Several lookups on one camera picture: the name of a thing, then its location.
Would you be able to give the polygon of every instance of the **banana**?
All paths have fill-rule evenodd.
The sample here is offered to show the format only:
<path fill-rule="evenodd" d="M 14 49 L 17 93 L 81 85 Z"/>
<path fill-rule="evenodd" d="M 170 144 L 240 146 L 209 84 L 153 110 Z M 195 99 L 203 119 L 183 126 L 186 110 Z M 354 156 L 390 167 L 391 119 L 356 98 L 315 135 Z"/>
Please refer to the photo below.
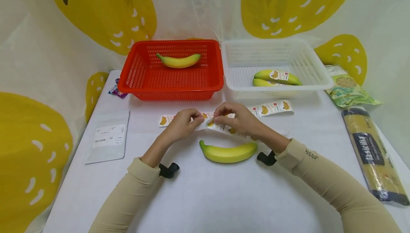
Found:
<path fill-rule="evenodd" d="M 164 125 L 165 123 L 167 123 L 167 118 L 165 118 L 164 116 L 161 119 L 161 122 L 159 123 L 160 125 Z"/>
<path fill-rule="evenodd" d="M 195 65 L 201 58 L 200 54 L 190 55 L 185 58 L 163 57 L 159 53 L 156 54 L 161 62 L 170 68 L 187 68 Z"/>
<path fill-rule="evenodd" d="M 268 109 L 266 106 L 262 106 L 262 114 L 267 114 L 268 113 Z"/>
<path fill-rule="evenodd" d="M 285 75 L 288 75 L 288 79 L 282 79 Z M 279 70 L 262 70 L 257 72 L 253 78 L 255 79 L 262 79 L 265 81 L 276 81 L 283 84 L 290 84 L 290 85 L 302 85 L 299 78 L 294 74 L 289 72 L 279 71 Z"/>
<path fill-rule="evenodd" d="M 287 102 L 285 102 L 285 101 L 283 101 L 283 109 L 285 109 L 285 110 L 289 110 L 289 109 L 290 109 L 289 104 L 288 104 Z"/>
<path fill-rule="evenodd" d="M 290 86 L 290 84 L 282 84 L 275 81 L 265 81 L 258 78 L 253 79 L 253 85 L 257 87 Z"/>
<path fill-rule="evenodd" d="M 223 147 L 208 146 L 204 141 L 199 141 L 199 146 L 202 149 L 205 157 L 216 163 L 231 164 L 237 163 L 250 158 L 257 150 L 255 142 L 225 149 Z"/>

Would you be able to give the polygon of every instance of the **hand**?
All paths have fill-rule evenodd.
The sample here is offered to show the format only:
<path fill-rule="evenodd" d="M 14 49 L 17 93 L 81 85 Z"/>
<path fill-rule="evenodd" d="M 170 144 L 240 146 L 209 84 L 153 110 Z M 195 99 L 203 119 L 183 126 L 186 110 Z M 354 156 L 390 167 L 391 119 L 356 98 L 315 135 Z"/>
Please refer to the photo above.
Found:
<path fill-rule="evenodd" d="M 235 114 L 235 118 L 225 117 L 227 114 Z M 240 134 L 256 138 L 266 130 L 270 130 L 270 128 L 259 121 L 246 106 L 238 103 L 223 103 L 216 108 L 214 117 L 215 123 L 228 125 Z"/>
<path fill-rule="evenodd" d="M 187 136 L 204 122 L 202 114 L 194 109 L 185 109 L 179 111 L 172 122 L 168 125 L 167 128 L 161 133 L 160 138 L 165 138 L 171 143 L 185 139 Z"/>

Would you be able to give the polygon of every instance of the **beige sleeve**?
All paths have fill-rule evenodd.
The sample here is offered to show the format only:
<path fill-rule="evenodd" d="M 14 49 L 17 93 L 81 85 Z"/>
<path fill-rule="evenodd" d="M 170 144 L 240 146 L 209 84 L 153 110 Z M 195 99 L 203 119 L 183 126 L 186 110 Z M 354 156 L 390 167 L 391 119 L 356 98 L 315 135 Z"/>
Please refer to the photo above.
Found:
<path fill-rule="evenodd" d="M 138 208 L 159 181 L 159 168 L 151 168 L 137 157 L 102 205 L 90 233 L 126 232 Z"/>
<path fill-rule="evenodd" d="M 344 232 L 401 232 L 383 204 L 356 179 L 295 139 L 276 160 L 340 213 Z"/>

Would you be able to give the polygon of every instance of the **person's left hand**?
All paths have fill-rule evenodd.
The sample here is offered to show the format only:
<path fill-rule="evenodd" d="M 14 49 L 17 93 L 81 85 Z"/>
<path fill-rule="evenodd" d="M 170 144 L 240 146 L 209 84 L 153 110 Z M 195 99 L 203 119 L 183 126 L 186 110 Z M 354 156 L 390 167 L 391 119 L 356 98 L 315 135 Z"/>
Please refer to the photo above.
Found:
<path fill-rule="evenodd" d="M 202 114 L 194 108 L 181 110 L 160 136 L 171 143 L 177 142 L 191 135 L 204 120 Z"/>

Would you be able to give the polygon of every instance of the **red plastic basket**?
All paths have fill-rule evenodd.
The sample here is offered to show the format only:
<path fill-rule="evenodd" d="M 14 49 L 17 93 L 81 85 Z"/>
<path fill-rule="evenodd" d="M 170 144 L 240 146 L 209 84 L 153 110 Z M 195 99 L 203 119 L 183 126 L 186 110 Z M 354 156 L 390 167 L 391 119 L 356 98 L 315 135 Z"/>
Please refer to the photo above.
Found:
<path fill-rule="evenodd" d="M 156 54 L 183 58 L 200 54 L 182 69 L 162 64 Z M 214 40 L 140 41 L 128 54 L 118 88 L 140 100 L 207 100 L 224 86 L 219 44 Z"/>

